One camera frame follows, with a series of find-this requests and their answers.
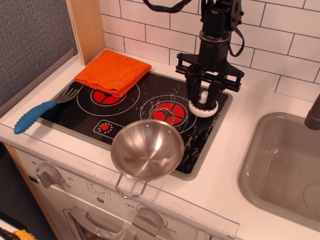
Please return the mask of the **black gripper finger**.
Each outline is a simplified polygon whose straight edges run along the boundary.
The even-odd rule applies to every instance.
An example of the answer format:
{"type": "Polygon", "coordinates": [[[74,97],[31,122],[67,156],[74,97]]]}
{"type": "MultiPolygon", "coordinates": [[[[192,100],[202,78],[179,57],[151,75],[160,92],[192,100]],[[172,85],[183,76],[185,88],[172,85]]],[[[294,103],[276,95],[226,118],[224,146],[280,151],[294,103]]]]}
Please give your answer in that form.
{"type": "Polygon", "coordinates": [[[222,91],[225,89],[224,81],[212,81],[208,87],[208,95],[207,95],[207,107],[214,107],[216,105],[216,101],[221,95],[222,91]]]}
{"type": "Polygon", "coordinates": [[[185,78],[187,97],[191,102],[194,102],[198,98],[200,92],[202,76],[199,74],[187,72],[185,74],[185,78]]]}

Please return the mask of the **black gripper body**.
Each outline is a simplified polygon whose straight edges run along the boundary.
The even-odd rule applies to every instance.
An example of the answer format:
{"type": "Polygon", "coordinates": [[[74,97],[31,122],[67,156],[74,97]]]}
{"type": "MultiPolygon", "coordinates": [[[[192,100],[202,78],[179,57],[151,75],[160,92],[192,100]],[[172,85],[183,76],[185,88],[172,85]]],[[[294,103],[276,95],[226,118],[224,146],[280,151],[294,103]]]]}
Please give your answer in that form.
{"type": "Polygon", "coordinates": [[[198,54],[179,53],[176,72],[186,77],[187,72],[202,76],[202,81],[225,83],[225,89],[238,92],[244,72],[228,61],[230,38],[201,38],[198,54]]]}

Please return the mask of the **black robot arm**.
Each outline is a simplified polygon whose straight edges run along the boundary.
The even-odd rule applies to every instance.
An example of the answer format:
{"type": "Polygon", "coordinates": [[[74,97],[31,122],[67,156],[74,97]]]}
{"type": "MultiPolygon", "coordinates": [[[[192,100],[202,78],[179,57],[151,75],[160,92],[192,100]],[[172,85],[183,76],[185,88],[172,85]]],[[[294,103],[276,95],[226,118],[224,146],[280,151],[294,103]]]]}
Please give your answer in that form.
{"type": "Polygon", "coordinates": [[[201,2],[202,29],[199,32],[198,54],[179,53],[176,72],[186,78],[187,97],[201,110],[212,110],[223,90],[239,91],[244,72],[232,66],[228,55],[233,53],[232,33],[240,37],[238,25],[244,15],[239,0],[203,0],[201,2]]]}

